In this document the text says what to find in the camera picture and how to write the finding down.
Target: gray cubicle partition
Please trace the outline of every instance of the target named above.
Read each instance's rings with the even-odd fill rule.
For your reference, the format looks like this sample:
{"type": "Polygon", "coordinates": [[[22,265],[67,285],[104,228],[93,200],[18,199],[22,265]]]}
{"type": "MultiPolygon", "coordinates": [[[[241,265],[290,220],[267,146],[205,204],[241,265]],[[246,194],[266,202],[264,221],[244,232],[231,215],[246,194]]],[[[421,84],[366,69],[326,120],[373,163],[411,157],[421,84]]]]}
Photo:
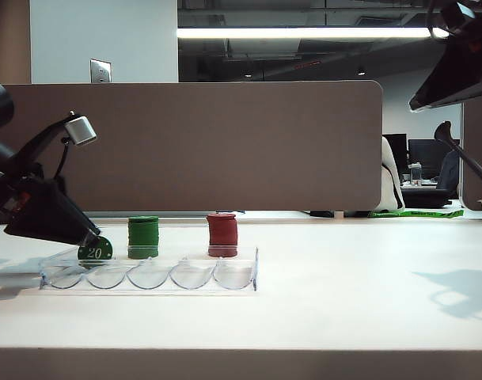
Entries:
{"type": "MultiPolygon", "coordinates": [[[[482,165],[482,97],[466,101],[462,108],[461,144],[482,165]]],[[[461,199],[471,210],[481,210],[482,181],[461,160],[461,199]]]]}
{"type": "MultiPolygon", "coordinates": [[[[380,200],[375,82],[8,85],[15,149],[70,110],[99,139],[64,174],[87,211],[369,210],[380,200]]],[[[53,175],[59,139],[42,154],[53,175]]]]}

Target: red chip stack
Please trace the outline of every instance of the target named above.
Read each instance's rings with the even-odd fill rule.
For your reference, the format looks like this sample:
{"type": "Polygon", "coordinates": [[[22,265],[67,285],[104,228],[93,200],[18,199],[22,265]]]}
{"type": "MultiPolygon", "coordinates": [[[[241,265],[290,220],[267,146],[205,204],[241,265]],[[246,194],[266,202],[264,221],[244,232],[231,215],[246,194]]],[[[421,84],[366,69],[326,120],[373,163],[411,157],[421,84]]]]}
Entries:
{"type": "Polygon", "coordinates": [[[237,255],[237,220],[235,214],[209,214],[209,256],[233,257],[237,255]],[[215,245],[232,245],[224,249],[215,248],[215,245]]]}

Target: white table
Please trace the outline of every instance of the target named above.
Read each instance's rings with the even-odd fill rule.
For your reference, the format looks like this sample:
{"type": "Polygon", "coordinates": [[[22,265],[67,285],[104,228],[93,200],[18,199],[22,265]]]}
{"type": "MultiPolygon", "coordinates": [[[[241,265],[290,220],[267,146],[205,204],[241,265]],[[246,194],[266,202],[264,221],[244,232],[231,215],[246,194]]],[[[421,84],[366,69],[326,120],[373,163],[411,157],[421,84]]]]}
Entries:
{"type": "MultiPolygon", "coordinates": [[[[259,290],[238,297],[41,295],[38,260],[68,246],[0,227],[0,379],[482,379],[481,213],[252,215],[259,290]]],[[[180,223],[161,238],[207,241],[180,223]]]]}

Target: fluorescent light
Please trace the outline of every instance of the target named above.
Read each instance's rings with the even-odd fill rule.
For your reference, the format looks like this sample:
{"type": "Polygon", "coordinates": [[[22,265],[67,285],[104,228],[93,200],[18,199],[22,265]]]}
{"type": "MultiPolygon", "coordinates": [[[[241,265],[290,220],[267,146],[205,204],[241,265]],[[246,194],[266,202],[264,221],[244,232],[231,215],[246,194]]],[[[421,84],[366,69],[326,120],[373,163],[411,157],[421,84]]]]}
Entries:
{"type": "MultiPolygon", "coordinates": [[[[448,33],[434,28],[438,37],[448,33]]],[[[373,38],[428,38],[427,28],[179,28],[182,39],[373,39],[373,38]]]]}

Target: clear plastic chip tray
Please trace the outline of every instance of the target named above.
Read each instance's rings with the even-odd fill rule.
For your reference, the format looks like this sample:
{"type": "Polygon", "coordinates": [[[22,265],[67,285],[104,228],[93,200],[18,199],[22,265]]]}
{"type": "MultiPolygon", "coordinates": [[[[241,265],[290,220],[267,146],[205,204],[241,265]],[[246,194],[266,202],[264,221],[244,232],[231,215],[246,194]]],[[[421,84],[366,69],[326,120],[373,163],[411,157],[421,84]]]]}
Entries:
{"type": "Polygon", "coordinates": [[[257,270],[256,247],[114,245],[110,260],[79,260],[74,247],[40,262],[40,289],[73,295],[237,294],[256,290],[257,270]],[[128,249],[149,249],[158,256],[132,260],[128,249]]]}

